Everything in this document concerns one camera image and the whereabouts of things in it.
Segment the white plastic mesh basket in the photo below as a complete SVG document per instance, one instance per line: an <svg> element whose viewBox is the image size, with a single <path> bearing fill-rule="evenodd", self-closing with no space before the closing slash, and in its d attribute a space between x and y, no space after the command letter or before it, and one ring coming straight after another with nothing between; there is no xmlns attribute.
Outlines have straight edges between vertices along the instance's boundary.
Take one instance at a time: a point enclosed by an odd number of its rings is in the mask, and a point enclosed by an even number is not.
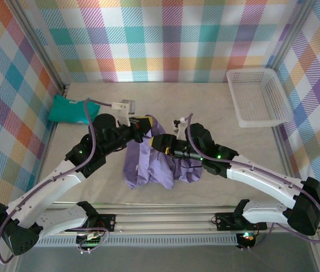
<svg viewBox="0 0 320 272"><path fill-rule="evenodd" d="M291 106L274 70L233 69L227 71L226 76L240 127L274 127L293 119Z"/></svg>

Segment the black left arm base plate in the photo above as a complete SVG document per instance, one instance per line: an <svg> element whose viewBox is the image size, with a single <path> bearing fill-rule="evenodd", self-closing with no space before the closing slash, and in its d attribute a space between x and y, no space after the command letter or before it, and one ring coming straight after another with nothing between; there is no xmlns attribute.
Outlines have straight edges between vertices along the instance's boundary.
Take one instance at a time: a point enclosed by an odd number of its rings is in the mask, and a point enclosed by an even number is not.
<svg viewBox="0 0 320 272"><path fill-rule="evenodd" d="M90 216L82 226L66 229L65 232L99 231L104 228L107 229L109 232L113 232L115 224L115 214L99 214Z"/></svg>

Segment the aluminium mounting rail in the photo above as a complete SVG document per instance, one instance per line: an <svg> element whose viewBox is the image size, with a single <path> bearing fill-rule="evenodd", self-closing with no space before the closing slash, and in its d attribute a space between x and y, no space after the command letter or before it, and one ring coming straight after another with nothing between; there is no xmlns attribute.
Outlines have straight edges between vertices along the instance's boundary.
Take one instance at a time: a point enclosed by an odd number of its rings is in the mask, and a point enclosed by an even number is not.
<svg viewBox="0 0 320 272"><path fill-rule="evenodd" d="M216 213L232 213L229 206L202 205L92 205L99 214L115 214L116 234L161 235L200 234L218 231L211 222ZM33 205L9 204L7 213L19 226L39 226L40 238L65 232L81 226L87 219L85 212L74 203L55 203L48 208L35 209Z"/></svg>

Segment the aluminium frame post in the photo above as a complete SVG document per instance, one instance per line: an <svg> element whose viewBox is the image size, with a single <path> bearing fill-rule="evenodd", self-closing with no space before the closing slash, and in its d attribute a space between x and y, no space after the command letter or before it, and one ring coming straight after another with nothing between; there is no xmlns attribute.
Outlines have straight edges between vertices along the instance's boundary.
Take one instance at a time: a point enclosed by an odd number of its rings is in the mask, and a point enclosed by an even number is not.
<svg viewBox="0 0 320 272"><path fill-rule="evenodd" d="M317 0L290 0L290 3L291 9L285 13L285 24L266 65L275 71L280 69Z"/></svg>
<svg viewBox="0 0 320 272"><path fill-rule="evenodd" d="M43 65L47 69L47 72L57 87L60 95L65 94L66 85L61 79L54 63L50 59L46 49L44 48L41 39L39 38L35 28L29 21L24 9L21 7L19 0L4 0L8 5L9 9L12 11L14 17L18 20L19 25L23 29L28 41L33 47L33 50L37 53L39 59L42 61Z"/></svg>

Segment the teal folded t-shirt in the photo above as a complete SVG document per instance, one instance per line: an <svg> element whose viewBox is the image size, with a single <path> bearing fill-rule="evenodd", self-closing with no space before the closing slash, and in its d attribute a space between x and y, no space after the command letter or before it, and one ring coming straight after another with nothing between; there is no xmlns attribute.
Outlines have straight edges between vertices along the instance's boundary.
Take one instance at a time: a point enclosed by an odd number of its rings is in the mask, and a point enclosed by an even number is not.
<svg viewBox="0 0 320 272"><path fill-rule="evenodd" d="M53 122L88 124L84 101L69 100L60 95L54 96L48 119Z"/></svg>

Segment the purple t-shirt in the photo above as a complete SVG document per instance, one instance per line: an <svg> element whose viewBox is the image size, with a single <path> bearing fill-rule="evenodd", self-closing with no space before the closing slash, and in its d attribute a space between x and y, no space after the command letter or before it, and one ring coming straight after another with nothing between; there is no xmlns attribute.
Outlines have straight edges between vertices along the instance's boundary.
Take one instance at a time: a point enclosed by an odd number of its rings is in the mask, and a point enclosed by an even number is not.
<svg viewBox="0 0 320 272"><path fill-rule="evenodd" d="M199 161L171 158L150 146L152 137L164 133L164 128L154 118L153 127L142 143L131 141L127 144L123 176L129 188L156 183L173 189L176 181L192 183L200 180L203 168Z"/></svg>

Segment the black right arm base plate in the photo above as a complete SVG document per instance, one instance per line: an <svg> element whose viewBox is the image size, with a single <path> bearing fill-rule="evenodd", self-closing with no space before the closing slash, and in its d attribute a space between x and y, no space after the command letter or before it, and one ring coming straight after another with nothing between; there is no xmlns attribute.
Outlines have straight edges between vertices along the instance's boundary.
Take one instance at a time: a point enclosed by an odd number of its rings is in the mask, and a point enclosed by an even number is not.
<svg viewBox="0 0 320 272"><path fill-rule="evenodd" d="M234 216L232 212L218 212L214 223L218 231L264 231L268 229L267 223L250 223L242 215Z"/></svg>

